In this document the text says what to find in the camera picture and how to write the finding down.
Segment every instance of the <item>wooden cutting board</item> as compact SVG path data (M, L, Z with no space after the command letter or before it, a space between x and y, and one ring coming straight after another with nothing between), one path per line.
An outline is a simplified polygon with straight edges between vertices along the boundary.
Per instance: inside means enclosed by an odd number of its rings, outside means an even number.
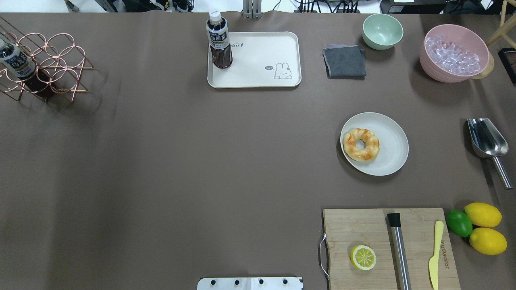
M428 261L433 255L434 225L445 224L439 255L439 290L460 289L459 277L442 208L346 208L325 209L330 290L395 290L398 287L394 245L386 220L400 213L401 232L413 290L432 290ZM376 265L368 271L354 267L349 259L357 245L371 247Z

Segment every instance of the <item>bottle label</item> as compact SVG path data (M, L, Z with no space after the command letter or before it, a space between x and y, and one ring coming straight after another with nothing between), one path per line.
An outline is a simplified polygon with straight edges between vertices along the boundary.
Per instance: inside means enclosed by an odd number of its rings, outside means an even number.
M36 70L36 64L19 48L14 50L11 57L3 59L3 63L13 68L11 71L16 72L17 77L30 76Z
M209 44L216 50L222 50L230 45L227 29L218 32L208 31L208 36Z

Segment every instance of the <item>ice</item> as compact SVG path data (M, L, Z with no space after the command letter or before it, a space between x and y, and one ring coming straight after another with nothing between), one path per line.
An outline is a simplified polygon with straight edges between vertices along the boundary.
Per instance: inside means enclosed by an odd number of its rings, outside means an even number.
M433 62L452 74L472 75L480 71L478 55L469 52L460 43L446 42L444 38L444 34L438 34L425 41L426 50Z

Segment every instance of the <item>dark liquid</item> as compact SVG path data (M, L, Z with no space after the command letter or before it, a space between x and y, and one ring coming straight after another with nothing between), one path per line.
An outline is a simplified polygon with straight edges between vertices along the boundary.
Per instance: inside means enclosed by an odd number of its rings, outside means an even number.
M46 84L41 81L41 80L43 80L45 82L50 82L50 77L41 70L38 70L37 75L34 74L34 75L32 75L32 77L29 77L28 79L20 78L20 80L23 81L25 86L30 91L35 92L33 94L35 94L43 99L50 98L51 96L54 95L54 91L52 90L52 88L50 88L50 84Z
M209 47L212 50L212 61L213 64L220 69L227 69L233 62L233 54L231 54L231 45L224 48L223 50L216 50L213 47Z

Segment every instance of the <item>ice scoop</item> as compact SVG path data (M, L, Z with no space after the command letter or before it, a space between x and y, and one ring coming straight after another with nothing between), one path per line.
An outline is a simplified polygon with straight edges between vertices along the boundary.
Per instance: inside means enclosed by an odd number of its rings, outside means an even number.
M486 118L468 119L473 150L480 158L493 159L494 167L502 180L505 189L511 189L512 184L507 177L504 166L500 161L500 156L509 151L509 145L491 120Z

